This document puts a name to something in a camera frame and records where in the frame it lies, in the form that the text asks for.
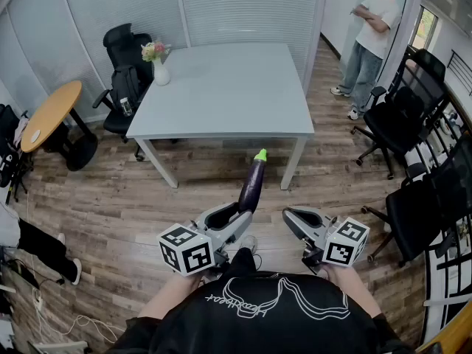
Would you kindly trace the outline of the window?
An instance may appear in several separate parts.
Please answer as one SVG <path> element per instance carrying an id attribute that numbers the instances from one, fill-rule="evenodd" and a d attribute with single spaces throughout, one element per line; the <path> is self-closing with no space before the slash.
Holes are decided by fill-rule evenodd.
<path id="1" fill-rule="evenodd" d="M 437 22 L 438 17 L 433 12 L 420 6 L 409 45 L 415 49 L 427 49 L 433 38 Z"/>

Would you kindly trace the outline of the black backpack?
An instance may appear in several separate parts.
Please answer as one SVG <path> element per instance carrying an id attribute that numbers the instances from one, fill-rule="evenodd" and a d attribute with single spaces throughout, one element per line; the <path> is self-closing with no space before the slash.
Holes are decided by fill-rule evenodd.
<path id="1" fill-rule="evenodd" d="M 126 98 L 131 110 L 135 111 L 141 94 L 136 67 L 132 65 L 116 67 L 111 76 L 111 85 L 110 95 L 115 108 L 125 111 L 121 100 Z"/>

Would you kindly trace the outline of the black office chair with backpack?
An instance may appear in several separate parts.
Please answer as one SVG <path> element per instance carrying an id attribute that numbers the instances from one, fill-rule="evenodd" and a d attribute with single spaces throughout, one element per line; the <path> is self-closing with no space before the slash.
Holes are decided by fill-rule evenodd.
<path id="1" fill-rule="evenodd" d="M 103 38 L 103 46 L 106 48 L 108 56 L 114 67 L 132 65 L 136 67 L 140 84 L 140 96 L 136 105 L 136 110 L 130 117 L 125 117 L 122 110 L 116 109 L 111 99 L 110 89 L 103 91 L 94 101 L 93 107 L 98 108 L 100 105 L 106 105 L 110 112 L 106 117 L 103 127 L 106 131 L 120 135 L 122 141 L 128 141 L 127 132 L 137 109 L 144 99 L 151 82 L 153 81 L 152 66 L 143 61 L 141 45 L 145 45 L 151 41 L 148 34 L 133 34 L 131 32 L 131 24 L 122 24 L 118 27 L 107 31 Z"/>

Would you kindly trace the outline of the black metal rack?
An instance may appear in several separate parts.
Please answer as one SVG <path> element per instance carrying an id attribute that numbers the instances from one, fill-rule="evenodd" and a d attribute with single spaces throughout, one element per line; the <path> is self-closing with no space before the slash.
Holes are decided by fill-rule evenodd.
<path id="1" fill-rule="evenodd" d="M 440 232 L 425 252 L 426 300 L 421 344 L 431 341 L 472 302 L 472 215 Z"/>

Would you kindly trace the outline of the black metal railing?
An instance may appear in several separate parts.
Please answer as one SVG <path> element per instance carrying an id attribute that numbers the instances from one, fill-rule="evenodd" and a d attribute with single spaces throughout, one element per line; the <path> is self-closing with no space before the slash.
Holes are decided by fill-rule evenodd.
<path id="1" fill-rule="evenodd" d="M 468 96 L 472 97 L 472 68 L 452 49 L 447 68 L 465 87 Z"/>

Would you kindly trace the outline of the black chair with clothes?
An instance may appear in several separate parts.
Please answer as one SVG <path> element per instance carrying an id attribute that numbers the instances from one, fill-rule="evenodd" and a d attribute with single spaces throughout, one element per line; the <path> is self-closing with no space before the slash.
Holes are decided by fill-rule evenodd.
<path id="1" fill-rule="evenodd" d="M 21 139 L 29 122 L 27 112 L 20 117 L 10 105 L 0 103 L 0 188 L 7 188 L 5 204 L 11 197 L 18 202 L 18 187 L 28 193 L 23 177 L 34 170 L 32 155 L 21 149 Z"/>

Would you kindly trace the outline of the yellow wooden desk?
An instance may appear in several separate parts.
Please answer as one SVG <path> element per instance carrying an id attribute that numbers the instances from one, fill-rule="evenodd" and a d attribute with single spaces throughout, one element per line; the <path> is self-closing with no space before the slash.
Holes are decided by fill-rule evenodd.
<path id="1" fill-rule="evenodd" d="M 472 300 L 416 354 L 472 354 Z"/>

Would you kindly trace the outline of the person's right forearm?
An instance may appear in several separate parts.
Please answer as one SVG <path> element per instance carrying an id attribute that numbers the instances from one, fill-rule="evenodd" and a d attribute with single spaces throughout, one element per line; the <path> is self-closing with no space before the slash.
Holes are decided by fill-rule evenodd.
<path id="1" fill-rule="evenodd" d="M 328 279 L 360 305 L 372 318 L 382 314 L 378 303 L 352 267 L 324 264 Z"/>

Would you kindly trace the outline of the person's black printed shirt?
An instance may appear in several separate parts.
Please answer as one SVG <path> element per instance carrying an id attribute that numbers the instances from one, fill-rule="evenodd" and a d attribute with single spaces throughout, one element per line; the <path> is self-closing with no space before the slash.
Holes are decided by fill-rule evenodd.
<path id="1" fill-rule="evenodd" d="M 330 281 L 269 274 L 216 280 L 160 319 L 131 319 L 105 354 L 415 353 Z"/>

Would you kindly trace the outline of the person's left forearm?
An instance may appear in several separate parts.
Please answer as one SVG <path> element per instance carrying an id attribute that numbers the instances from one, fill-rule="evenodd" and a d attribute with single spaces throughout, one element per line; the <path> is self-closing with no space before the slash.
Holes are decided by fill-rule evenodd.
<path id="1" fill-rule="evenodd" d="M 198 288 L 201 280 L 202 274 L 200 273 L 186 277 L 175 273 L 159 289 L 157 295 L 143 307 L 138 317 L 163 319 L 170 310 L 183 302 Z"/>

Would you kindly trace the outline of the person's black trouser leg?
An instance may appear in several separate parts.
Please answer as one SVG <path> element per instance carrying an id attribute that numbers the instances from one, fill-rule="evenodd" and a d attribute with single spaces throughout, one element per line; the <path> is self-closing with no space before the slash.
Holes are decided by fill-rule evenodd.
<path id="1" fill-rule="evenodd" d="M 247 277 L 255 274 L 257 268 L 254 256 L 250 248 L 241 247 L 233 257 L 227 270 L 222 274 L 223 277 Z"/>

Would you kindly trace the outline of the round wooden side table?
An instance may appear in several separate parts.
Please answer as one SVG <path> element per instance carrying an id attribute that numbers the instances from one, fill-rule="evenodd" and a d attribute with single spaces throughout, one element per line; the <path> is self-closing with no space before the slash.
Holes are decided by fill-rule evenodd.
<path id="1" fill-rule="evenodd" d="M 74 109 L 80 99 L 82 88 L 81 81 L 73 80 L 62 85 L 44 100 L 24 130 L 21 139 L 21 149 L 24 153 L 31 153 L 42 146 L 69 115 L 83 135 L 75 142 L 70 142 L 68 137 L 64 136 L 60 141 L 58 152 L 66 160 L 66 166 L 71 171 L 81 170 L 91 161 L 97 150 L 97 136 L 89 130 Z M 37 130 L 41 131 L 41 135 L 35 143 L 31 143 L 30 138 Z"/>

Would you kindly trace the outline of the black mesh office chair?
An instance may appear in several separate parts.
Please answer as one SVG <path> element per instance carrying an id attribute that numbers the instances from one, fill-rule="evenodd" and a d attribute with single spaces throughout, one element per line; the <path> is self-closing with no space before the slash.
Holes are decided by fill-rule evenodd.
<path id="1" fill-rule="evenodd" d="M 445 107 L 447 90 L 444 84 L 445 65 L 426 49 L 408 47 L 391 86 L 377 86 L 371 91 L 371 108 L 364 114 L 365 129 L 354 126 L 351 133 L 361 132 L 373 146 L 362 153 L 355 163 L 363 164 L 366 156 L 381 150 L 389 173 L 395 174 L 389 153 L 399 162 L 416 145 L 425 141 L 433 128 L 433 119 Z"/>

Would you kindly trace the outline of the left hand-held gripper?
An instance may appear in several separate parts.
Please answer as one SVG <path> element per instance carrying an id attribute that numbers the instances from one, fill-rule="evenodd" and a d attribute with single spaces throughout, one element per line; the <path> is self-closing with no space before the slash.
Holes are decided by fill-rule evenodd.
<path id="1" fill-rule="evenodd" d="M 174 224 L 157 236 L 164 263 L 184 277 L 223 273 L 229 265 L 225 247 L 239 240 L 252 215 L 239 213 L 238 202 L 231 202 L 203 212 L 196 221 Z"/>

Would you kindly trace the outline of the purple eggplant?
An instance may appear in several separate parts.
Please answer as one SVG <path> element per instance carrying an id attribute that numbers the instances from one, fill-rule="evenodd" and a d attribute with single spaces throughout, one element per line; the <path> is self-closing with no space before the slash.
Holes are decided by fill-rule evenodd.
<path id="1" fill-rule="evenodd" d="M 263 176 L 267 162 L 267 150 L 263 148 L 254 157 L 249 173 L 240 192 L 238 207 L 239 212 L 254 211 L 260 200 L 263 185 Z"/>

